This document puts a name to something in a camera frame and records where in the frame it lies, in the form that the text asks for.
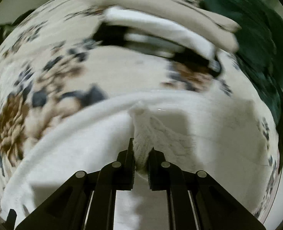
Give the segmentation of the floral patterned bedsheet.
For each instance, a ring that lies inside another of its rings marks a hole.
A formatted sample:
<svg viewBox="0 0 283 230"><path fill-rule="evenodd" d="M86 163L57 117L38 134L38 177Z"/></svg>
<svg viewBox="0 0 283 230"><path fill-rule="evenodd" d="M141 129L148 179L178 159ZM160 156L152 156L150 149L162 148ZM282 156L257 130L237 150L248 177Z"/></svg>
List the floral patterned bedsheet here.
<svg viewBox="0 0 283 230"><path fill-rule="evenodd" d="M172 1L203 9L194 0ZM230 53L215 45L223 71L214 78L204 68L193 71L163 57L102 46L92 36L101 23L112 25L103 16L112 6L119 5L51 0L24 19L1 44L0 202L18 166L44 136L67 118L107 99L158 90L197 94L219 90L227 96L255 95L263 102L241 71L237 51ZM6 217L0 215L0 221Z"/></svg>

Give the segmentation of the white knitted sweater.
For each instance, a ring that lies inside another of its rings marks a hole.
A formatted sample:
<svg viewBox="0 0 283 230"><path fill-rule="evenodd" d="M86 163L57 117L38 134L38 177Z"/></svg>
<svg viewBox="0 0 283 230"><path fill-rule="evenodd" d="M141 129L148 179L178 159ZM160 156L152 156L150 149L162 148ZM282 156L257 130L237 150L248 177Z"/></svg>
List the white knitted sweater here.
<svg viewBox="0 0 283 230"><path fill-rule="evenodd" d="M1 217L14 209L22 222L75 172L114 161L135 138L137 174L116 199L116 229L167 229L166 197L150 192L150 146L186 171L204 170L264 221L278 166L270 111L255 95L227 96L158 90L102 101L67 118L25 156L5 187Z"/></svg>

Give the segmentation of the black striped folded garment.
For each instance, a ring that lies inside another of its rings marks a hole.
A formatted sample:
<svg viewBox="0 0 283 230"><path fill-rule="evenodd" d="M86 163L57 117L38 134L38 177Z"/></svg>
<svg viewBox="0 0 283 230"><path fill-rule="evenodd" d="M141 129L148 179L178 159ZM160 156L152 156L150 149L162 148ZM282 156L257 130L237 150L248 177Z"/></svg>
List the black striped folded garment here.
<svg viewBox="0 0 283 230"><path fill-rule="evenodd" d="M223 71L215 49L212 47L195 50L134 28L108 25L105 22L100 24L92 38L100 42L102 46L119 46L147 55L163 57L179 62L193 71L204 68L214 78Z"/></svg>

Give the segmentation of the white folded garment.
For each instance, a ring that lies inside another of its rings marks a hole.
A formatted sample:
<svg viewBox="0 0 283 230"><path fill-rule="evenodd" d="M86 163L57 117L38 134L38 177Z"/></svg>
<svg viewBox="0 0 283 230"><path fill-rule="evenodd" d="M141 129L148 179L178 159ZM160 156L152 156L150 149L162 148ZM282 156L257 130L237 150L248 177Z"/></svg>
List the white folded garment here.
<svg viewBox="0 0 283 230"><path fill-rule="evenodd" d="M207 60L214 59L216 47L213 43L171 20L119 6L105 9L103 16L112 25L135 28L194 50Z"/></svg>

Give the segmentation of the beige folded garment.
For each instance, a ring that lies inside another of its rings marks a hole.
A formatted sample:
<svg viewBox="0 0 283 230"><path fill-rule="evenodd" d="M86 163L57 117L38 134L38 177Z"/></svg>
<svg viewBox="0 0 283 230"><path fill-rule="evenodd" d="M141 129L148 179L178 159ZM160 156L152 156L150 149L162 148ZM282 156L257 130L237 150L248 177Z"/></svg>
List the beige folded garment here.
<svg viewBox="0 0 283 230"><path fill-rule="evenodd" d="M88 0L99 7L119 5L124 8L146 12L154 16L174 21L203 36L220 49L235 53L239 45L234 33L240 25L223 15L187 7L172 0Z"/></svg>

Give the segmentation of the dark green blanket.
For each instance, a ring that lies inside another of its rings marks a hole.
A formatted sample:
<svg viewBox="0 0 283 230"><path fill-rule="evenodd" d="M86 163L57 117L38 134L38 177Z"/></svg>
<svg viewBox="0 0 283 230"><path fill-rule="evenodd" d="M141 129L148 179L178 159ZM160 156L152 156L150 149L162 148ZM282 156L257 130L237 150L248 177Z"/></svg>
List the dark green blanket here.
<svg viewBox="0 0 283 230"><path fill-rule="evenodd" d="M203 0L201 8L236 21L236 59L270 109L283 167L283 19L261 0Z"/></svg>

